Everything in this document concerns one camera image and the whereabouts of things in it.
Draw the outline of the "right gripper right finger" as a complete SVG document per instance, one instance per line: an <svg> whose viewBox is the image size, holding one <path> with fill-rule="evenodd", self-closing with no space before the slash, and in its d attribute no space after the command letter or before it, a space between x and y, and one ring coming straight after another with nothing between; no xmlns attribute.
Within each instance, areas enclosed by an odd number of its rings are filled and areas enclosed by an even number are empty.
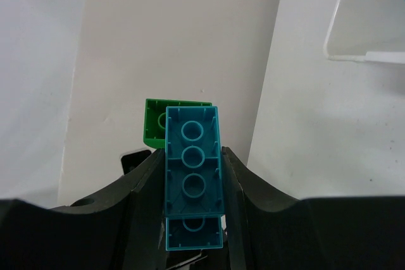
<svg viewBox="0 0 405 270"><path fill-rule="evenodd" d="M403 269L404 197L298 200L221 150L232 269Z"/></svg>

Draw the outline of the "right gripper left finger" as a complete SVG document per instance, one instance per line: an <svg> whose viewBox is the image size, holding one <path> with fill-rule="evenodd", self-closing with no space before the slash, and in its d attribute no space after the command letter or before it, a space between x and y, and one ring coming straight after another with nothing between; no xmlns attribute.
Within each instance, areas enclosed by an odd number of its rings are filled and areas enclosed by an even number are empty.
<svg viewBox="0 0 405 270"><path fill-rule="evenodd" d="M2 269L160 269L165 152L70 206L1 201Z"/></svg>

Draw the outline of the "teal small lego brick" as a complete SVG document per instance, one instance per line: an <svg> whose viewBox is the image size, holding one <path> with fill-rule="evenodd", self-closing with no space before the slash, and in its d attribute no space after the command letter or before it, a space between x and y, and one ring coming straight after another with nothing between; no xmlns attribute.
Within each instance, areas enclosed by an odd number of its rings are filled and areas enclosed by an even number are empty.
<svg viewBox="0 0 405 270"><path fill-rule="evenodd" d="M166 250L206 250L223 247L221 216L166 218Z"/></svg>

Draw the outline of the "teal long lego brick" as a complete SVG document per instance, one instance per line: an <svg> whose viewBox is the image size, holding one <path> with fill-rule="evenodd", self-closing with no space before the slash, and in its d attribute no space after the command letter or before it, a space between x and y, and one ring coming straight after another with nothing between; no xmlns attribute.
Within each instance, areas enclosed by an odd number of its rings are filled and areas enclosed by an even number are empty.
<svg viewBox="0 0 405 270"><path fill-rule="evenodd" d="M168 106L165 131L165 216L225 213L216 106Z"/></svg>

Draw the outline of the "small green lego brick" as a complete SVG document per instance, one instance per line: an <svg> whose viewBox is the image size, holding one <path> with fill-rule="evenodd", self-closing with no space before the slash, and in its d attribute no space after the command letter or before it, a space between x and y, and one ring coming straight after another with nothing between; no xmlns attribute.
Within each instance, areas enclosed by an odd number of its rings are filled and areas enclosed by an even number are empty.
<svg viewBox="0 0 405 270"><path fill-rule="evenodd" d="M153 149L165 148L167 106L211 106L211 102L146 99L143 142Z"/></svg>

